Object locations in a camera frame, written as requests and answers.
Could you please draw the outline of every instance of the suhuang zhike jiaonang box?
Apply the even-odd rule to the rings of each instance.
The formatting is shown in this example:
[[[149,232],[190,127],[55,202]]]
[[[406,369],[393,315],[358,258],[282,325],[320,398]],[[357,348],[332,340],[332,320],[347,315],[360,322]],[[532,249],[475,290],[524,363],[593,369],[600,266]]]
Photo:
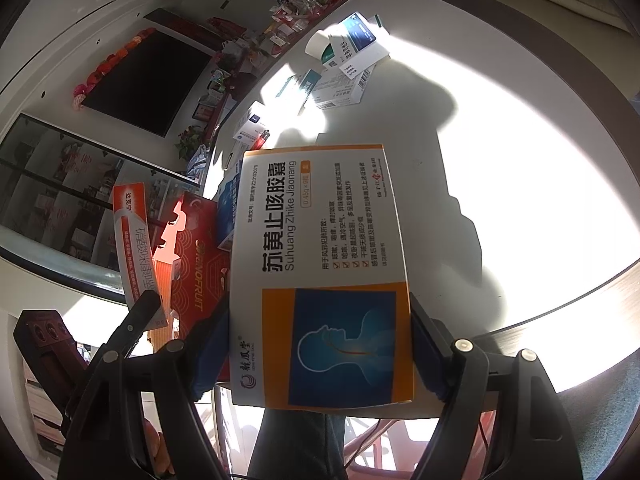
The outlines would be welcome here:
[[[245,153],[231,266],[234,403],[412,400],[408,287],[382,145]]]

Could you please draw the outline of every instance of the head silhouette illustration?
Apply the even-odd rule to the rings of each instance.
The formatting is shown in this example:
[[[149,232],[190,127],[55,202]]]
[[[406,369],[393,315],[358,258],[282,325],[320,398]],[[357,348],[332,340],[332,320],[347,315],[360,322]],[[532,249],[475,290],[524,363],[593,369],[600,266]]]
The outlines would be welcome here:
[[[339,365],[356,365],[371,386],[388,380],[394,369],[395,331],[381,311],[369,310],[362,318],[360,335],[348,339],[343,328],[322,325],[307,332],[298,343],[300,364],[311,372],[325,372]]]

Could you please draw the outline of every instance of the black tv screen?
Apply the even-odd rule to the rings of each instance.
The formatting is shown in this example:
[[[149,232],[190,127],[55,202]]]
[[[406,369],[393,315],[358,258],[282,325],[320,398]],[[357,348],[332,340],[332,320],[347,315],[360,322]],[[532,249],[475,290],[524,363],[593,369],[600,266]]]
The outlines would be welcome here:
[[[210,60],[205,52],[156,31],[106,74],[82,104],[164,137]]]

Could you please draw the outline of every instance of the cable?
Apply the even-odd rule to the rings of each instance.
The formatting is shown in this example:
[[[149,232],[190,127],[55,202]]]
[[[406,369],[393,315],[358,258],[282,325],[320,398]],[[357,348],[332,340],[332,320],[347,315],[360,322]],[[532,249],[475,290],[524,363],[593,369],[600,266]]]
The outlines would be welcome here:
[[[379,419],[371,433],[375,433],[376,432],[376,430],[378,429],[378,427],[380,425],[380,422],[382,422],[382,420]],[[356,452],[349,459],[349,461],[344,465],[344,468],[342,468],[342,470],[340,472],[347,471],[349,466],[353,463],[354,460],[356,460],[356,457],[360,454],[360,451],[362,450],[363,444],[364,444],[364,440],[360,443],[360,445],[358,446],[358,449],[356,449]],[[235,473],[229,473],[229,476],[231,476],[231,478],[242,478],[243,480],[261,480],[260,478],[256,478],[254,476],[238,475],[238,474],[235,474]],[[334,473],[332,475],[325,476],[321,480],[333,480],[333,478],[335,478],[336,476],[337,476],[337,473]]]
[[[480,434],[482,435],[482,441],[484,442],[484,450],[488,451],[489,443],[486,441],[486,436],[484,435],[484,428],[482,427],[482,422],[478,421],[478,428],[480,428]]]

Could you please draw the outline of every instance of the dark trousers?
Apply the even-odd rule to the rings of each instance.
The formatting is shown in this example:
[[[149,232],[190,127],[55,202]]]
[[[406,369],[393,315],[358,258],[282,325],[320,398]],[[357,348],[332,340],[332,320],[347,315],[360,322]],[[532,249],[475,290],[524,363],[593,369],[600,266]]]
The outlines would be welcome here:
[[[247,476],[259,480],[347,480],[344,417],[264,410]]]

